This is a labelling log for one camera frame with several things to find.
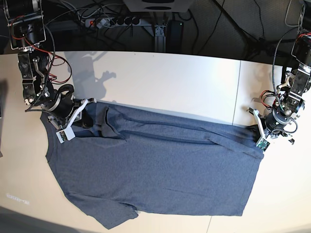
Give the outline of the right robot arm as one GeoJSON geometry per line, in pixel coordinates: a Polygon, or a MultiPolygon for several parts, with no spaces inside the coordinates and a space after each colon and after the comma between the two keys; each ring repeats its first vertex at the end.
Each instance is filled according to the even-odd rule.
{"type": "Polygon", "coordinates": [[[67,81],[59,82],[51,74],[55,51],[46,51],[40,44],[51,31],[44,25],[40,0],[5,0],[4,15],[13,50],[19,50],[18,67],[21,72],[23,98],[27,112],[44,112],[55,128],[63,129],[70,123],[91,128],[92,117],[85,107],[95,99],[74,98],[74,87],[67,81]]]}

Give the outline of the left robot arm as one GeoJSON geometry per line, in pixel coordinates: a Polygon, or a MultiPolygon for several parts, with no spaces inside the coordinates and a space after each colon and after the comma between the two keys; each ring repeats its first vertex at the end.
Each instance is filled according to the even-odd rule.
{"type": "Polygon", "coordinates": [[[291,55],[297,65],[291,71],[283,71],[280,85],[273,84],[273,90],[265,90],[260,95],[261,103],[267,113],[249,108],[259,129],[256,146],[262,149],[270,145],[272,139],[279,136],[288,138],[293,143],[294,131],[285,130],[291,123],[296,124],[300,113],[305,108],[302,96],[311,88],[311,2],[302,1],[297,36],[291,55]]]}

